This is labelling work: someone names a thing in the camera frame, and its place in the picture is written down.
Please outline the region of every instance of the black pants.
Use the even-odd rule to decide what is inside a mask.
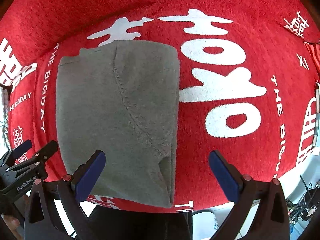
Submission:
[[[99,240],[191,240],[192,212],[142,213],[96,206],[89,216]]]

